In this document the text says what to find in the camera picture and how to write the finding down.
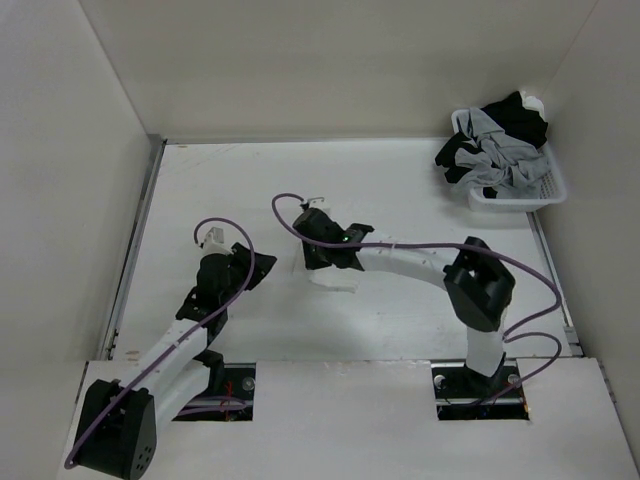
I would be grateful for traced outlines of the white tank top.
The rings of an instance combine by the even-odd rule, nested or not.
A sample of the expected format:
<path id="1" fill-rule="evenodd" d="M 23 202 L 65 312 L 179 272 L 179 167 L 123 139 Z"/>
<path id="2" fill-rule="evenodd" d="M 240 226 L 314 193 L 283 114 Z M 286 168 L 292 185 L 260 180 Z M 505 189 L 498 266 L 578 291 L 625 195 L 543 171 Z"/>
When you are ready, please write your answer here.
<path id="1" fill-rule="evenodd" d="M 326 292 L 355 294 L 359 287 L 358 280 L 352 278 L 347 271 L 340 270 L 335 266 L 319 270 L 308 270 L 305 264 L 304 245 L 302 243 L 297 247 L 292 275 L 313 288 Z"/>

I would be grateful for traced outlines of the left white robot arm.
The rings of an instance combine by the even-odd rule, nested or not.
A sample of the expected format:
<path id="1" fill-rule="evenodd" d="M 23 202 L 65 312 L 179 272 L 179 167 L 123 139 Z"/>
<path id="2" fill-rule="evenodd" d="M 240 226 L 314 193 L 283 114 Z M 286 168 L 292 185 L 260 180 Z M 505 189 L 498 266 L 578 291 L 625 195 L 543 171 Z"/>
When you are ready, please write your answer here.
<path id="1" fill-rule="evenodd" d="M 240 243 L 205 247 L 195 286 L 161 339 L 119 378 L 96 380 L 86 390 L 66 468 L 141 478 L 161 431 L 196 395 L 210 399 L 223 390 L 223 357 L 208 348 L 226 324 L 231 303 L 254 289 L 276 262 Z"/>

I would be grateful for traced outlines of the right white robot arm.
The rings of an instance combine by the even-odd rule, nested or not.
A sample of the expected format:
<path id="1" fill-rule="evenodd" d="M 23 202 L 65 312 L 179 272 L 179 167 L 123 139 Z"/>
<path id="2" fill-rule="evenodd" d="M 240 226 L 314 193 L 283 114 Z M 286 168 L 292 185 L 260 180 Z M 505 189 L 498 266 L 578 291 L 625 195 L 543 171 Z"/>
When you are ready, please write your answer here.
<path id="1" fill-rule="evenodd" d="M 343 229 L 315 207 L 305 208 L 293 230 L 314 241 L 302 243 L 308 270 L 384 272 L 443 289 L 467 331 L 466 388 L 483 396 L 499 385 L 505 361 L 503 317 L 515 287 L 500 260 L 466 249 L 453 260 L 427 249 L 401 249 L 370 225 L 353 223 Z"/>

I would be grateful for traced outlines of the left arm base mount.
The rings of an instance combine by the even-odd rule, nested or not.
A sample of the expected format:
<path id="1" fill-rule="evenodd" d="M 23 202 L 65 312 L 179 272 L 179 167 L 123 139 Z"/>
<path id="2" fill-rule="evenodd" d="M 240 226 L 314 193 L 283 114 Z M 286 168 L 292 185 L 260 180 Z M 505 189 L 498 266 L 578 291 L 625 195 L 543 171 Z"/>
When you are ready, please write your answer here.
<path id="1" fill-rule="evenodd" d="M 226 363 L 207 350 L 195 360 L 209 370 L 209 383 L 175 418 L 178 422 L 249 422 L 256 393 L 255 363 Z"/>

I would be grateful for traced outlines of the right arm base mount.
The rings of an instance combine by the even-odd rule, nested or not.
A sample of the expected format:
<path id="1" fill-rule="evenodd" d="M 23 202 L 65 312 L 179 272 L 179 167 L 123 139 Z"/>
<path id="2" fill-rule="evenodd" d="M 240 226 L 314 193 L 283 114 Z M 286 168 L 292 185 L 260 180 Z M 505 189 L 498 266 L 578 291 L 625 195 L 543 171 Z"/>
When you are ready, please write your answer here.
<path id="1" fill-rule="evenodd" d="M 463 362 L 433 363 L 431 375 L 436 413 L 442 421 L 528 421 L 529 412 L 515 361 L 507 361 L 491 378 Z"/>

